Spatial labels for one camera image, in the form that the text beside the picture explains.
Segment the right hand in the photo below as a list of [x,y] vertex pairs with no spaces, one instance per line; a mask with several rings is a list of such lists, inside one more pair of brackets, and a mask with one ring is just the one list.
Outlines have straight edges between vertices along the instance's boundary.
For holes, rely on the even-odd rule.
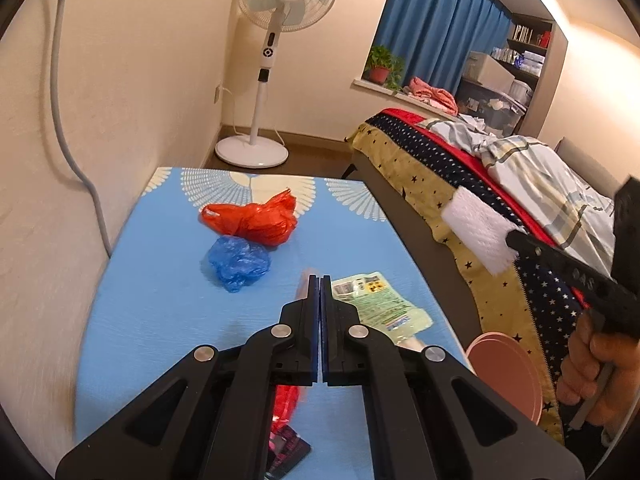
[[601,368],[608,363],[615,370],[586,421],[614,436],[623,426],[639,391],[639,343],[634,338],[598,333],[590,315],[582,315],[568,340],[568,355],[561,364],[556,397],[566,405],[591,399],[597,393]]

